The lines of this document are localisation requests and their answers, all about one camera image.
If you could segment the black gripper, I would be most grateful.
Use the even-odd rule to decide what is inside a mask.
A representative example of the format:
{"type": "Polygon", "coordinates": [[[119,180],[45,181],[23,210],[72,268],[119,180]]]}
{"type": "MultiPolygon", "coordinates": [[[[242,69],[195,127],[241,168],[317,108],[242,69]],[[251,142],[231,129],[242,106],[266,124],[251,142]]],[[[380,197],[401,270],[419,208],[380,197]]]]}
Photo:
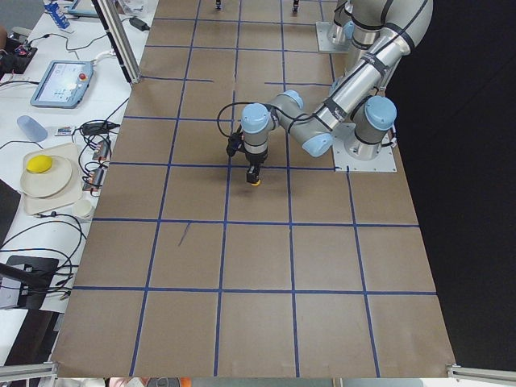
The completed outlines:
{"type": "Polygon", "coordinates": [[[250,163],[246,172],[247,182],[260,182],[260,165],[263,164],[268,158],[268,152],[263,151],[260,153],[245,152],[247,161],[250,163]]]}

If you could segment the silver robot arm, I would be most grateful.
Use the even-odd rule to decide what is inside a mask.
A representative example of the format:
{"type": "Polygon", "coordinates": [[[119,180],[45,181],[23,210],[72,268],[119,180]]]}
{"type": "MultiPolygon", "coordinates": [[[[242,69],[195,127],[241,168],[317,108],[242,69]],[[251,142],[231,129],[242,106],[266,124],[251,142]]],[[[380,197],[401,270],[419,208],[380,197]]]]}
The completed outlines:
{"type": "Polygon", "coordinates": [[[412,53],[427,32],[433,13],[431,1],[339,1],[333,30],[349,41],[349,59],[329,96],[307,114],[301,96],[287,90],[265,104],[249,103],[242,111],[236,145],[227,153],[243,152],[249,162],[246,179],[260,183],[260,167],[268,155],[268,134],[283,127],[312,157],[333,144],[332,132],[346,120],[355,124],[347,139],[349,154],[372,159],[385,132],[397,116],[395,105],[373,95],[384,89],[402,57],[412,53]]]}

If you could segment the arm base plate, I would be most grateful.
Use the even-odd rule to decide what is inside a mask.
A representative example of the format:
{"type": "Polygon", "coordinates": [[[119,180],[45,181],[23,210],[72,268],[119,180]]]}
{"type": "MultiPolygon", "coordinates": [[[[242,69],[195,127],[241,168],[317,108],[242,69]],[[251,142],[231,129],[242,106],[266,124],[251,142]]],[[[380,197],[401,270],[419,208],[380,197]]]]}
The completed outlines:
{"type": "Polygon", "coordinates": [[[322,53],[347,53],[352,44],[354,23],[349,21],[343,26],[333,22],[315,24],[318,50],[322,53]]]}
{"type": "Polygon", "coordinates": [[[337,172],[395,173],[397,171],[389,135],[378,144],[365,144],[355,136],[354,123],[342,123],[333,130],[333,159],[337,172]]]}

